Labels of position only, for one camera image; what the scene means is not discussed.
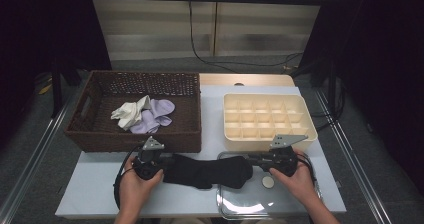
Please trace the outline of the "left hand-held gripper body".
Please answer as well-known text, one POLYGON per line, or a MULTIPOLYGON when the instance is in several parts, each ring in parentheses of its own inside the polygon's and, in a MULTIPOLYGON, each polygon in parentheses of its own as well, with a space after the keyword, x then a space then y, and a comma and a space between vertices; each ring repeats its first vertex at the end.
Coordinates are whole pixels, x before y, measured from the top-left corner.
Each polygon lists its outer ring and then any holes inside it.
POLYGON ((152 179, 161 169, 160 155, 165 145, 159 143, 150 136, 144 144, 138 148, 138 154, 133 162, 133 169, 136 174, 143 180, 152 179))

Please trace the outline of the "person's left hand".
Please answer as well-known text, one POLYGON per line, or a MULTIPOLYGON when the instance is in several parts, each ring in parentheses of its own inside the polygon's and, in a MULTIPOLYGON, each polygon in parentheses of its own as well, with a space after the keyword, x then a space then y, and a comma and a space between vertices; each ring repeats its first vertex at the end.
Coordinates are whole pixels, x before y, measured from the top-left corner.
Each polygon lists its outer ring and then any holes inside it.
POLYGON ((131 156, 124 166, 124 174, 120 182, 120 211, 140 214, 142 207, 148 201, 154 187, 160 183, 163 170, 159 170, 150 180, 141 179, 133 169, 134 156, 131 156))

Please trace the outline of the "metal rail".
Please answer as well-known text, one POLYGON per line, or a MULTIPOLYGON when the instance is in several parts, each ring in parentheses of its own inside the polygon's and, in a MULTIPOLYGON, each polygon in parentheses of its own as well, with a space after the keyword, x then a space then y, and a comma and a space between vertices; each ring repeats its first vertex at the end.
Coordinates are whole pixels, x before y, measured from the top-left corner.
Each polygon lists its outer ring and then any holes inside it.
POLYGON ((35 93, 23 109, 12 136, 4 142, 6 149, 0 153, 0 224, 13 220, 77 93, 77 87, 65 87, 57 113, 52 91, 35 93))
POLYGON ((384 207, 380 197, 375 191, 371 181, 365 173, 354 149, 347 138, 342 125, 330 115, 328 100, 322 90, 315 91, 316 97, 324 112, 327 122, 330 124, 332 132, 345 156, 347 163, 356 179, 356 182, 363 194, 365 201, 370 208, 377 224, 392 224, 392 221, 384 207))

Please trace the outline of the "brown woven basket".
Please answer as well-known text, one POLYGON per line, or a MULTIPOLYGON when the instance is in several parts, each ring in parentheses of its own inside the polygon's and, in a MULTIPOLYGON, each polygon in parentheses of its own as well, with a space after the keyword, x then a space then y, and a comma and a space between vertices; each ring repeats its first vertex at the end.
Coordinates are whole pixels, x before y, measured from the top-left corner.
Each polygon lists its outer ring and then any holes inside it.
POLYGON ((201 96, 197 73, 143 73, 93 71, 64 133, 85 152, 126 152, 148 136, 133 134, 118 126, 111 113, 126 102, 144 96, 167 99, 175 104, 172 123, 151 136, 167 152, 201 151, 201 96))

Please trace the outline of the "cream divided storage box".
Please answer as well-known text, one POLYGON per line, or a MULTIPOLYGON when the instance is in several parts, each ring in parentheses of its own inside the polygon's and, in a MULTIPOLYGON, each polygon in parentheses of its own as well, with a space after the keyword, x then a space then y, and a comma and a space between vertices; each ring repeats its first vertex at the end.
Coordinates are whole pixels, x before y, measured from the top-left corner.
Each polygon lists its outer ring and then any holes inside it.
POLYGON ((229 93, 223 98, 224 136, 230 151, 268 151, 274 137, 302 136, 293 147, 305 151, 317 139, 300 95, 229 93))

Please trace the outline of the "white table cover sheet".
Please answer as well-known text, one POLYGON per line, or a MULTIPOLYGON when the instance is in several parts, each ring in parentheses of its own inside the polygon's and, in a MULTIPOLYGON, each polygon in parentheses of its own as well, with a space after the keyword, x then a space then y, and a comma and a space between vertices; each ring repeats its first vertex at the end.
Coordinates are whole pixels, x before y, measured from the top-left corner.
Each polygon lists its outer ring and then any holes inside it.
MULTIPOLYGON (((266 93, 299 95, 296 87, 218 86, 201 87, 202 149, 191 153, 194 159, 212 160, 227 153, 224 138, 223 98, 227 93, 266 93)), ((320 143, 315 140, 306 154, 312 161, 319 193, 332 212, 343 213, 345 204, 336 186, 320 143)), ((113 183, 124 160, 123 153, 83 152, 56 210, 68 219, 113 218, 118 212, 113 183)), ((142 209, 143 217, 219 217, 218 186, 209 190, 161 183, 142 209)))

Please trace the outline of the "person's right hand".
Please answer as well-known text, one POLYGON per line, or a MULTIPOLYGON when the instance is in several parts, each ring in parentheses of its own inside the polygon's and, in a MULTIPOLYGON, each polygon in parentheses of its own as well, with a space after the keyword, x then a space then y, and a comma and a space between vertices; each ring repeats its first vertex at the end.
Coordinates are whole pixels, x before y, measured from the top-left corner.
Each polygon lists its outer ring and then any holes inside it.
POLYGON ((291 177, 286 176, 275 168, 270 168, 269 172, 276 177, 307 210, 309 210, 313 204, 320 201, 320 199, 315 192, 310 170, 305 164, 303 152, 300 150, 294 150, 294 152, 299 158, 299 161, 296 172, 291 177))

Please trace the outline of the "black metal stand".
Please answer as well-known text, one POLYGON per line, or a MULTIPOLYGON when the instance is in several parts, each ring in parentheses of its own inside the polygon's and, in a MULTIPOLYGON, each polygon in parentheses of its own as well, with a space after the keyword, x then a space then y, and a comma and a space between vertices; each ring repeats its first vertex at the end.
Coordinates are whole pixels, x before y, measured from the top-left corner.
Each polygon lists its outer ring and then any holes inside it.
POLYGON ((327 82, 327 106, 330 114, 336 114, 336 68, 334 61, 326 58, 318 58, 310 62, 301 62, 299 67, 290 76, 296 78, 303 74, 310 75, 312 87, 322 87, 327 82))
POLYGON ((70 86, 78 86, 81 83, 81 77, 77 71, 76 64, 71 59, 54 58, 51 64, 51 77, 53 88, 53 112, 55 118, 63 106, 62 98, 62 80, 70 86))

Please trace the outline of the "clear plastic lid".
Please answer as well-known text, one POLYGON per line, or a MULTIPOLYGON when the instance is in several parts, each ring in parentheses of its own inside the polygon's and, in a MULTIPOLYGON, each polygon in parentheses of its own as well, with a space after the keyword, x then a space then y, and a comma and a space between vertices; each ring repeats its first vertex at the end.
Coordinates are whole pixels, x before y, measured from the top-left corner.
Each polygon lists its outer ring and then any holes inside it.
POLYGON ((219 213, 230 220, 307 214, 286 186, 259 166, 253 166, 252 177, 240 189, 219 185, 217 205, 219 213))

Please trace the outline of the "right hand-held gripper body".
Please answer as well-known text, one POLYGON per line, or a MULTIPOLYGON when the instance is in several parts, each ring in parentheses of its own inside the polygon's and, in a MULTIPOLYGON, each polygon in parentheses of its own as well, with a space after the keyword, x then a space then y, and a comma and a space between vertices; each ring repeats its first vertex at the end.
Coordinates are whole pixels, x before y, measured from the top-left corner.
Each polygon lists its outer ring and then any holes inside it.
POLYGON ((274 168, 288 177, 293 176, 298 165, 298 157, 293 150, 293 145, 307 138, 307 135, 276 134, 265 157, 264 170, 268 172, 274 168))

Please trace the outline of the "dark curtain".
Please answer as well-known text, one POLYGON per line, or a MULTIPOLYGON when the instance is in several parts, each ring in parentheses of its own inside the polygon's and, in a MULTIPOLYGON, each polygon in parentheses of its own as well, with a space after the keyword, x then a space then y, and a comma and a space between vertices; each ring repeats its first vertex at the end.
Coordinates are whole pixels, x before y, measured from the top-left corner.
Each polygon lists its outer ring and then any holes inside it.
POLYGON ((424 196, 424 0, 325 0, 300 67, 343 81, 424 196))
POLYGON ((20 122, 35 77, 54 69, 109 70, 93 0, 0 0, 0 150, 20 122))

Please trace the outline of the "white sock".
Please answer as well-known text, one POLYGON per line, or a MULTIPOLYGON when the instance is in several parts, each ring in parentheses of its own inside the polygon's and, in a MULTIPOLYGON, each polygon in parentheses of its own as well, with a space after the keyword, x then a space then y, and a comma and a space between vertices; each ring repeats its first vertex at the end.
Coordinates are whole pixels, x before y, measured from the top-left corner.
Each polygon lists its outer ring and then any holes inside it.
POLYGON ((125 102, 121 107, 111 113, 111 119, 118 121, 118 126, 123 130, 141 121, 140 107, 136 102, 125 102))
POLYGON ((144 109, 151 108, 151 99, 148 95, 145 95, 136 102, 136 114, 140 115, 144 109))

